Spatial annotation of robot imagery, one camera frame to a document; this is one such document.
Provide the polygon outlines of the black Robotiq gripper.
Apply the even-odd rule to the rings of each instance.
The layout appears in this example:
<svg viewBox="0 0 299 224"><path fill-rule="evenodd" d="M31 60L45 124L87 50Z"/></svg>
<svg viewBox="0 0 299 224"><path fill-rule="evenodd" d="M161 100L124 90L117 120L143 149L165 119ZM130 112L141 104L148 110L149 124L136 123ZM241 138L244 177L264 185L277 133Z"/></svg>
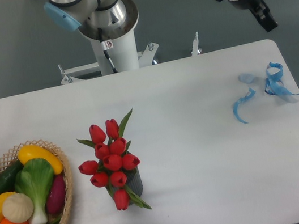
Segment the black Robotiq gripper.
<svg viewBox="0 0 299 224"><path fill-rule="evenodd" d="M241 10L250 9L257 22L266 32L273 31L278 26L271 14L270 8L264 0L228 0L235 8Z"/></svg>

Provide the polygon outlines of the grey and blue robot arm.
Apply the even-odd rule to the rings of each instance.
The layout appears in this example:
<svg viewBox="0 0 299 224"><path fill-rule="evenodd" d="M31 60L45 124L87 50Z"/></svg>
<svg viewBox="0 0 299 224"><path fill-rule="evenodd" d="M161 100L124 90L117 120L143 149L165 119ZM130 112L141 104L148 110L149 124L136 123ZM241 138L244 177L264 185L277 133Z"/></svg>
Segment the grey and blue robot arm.
<svg viewBox="0 0 299 224"><path fill-rule="evenodd" d="M278 25L264 0L227 1L238 9L250 10L267 32ZM96 40L122 36L138 17L131 0L48 0L44 10L56 25L70 32L79 29Z"/></svg>

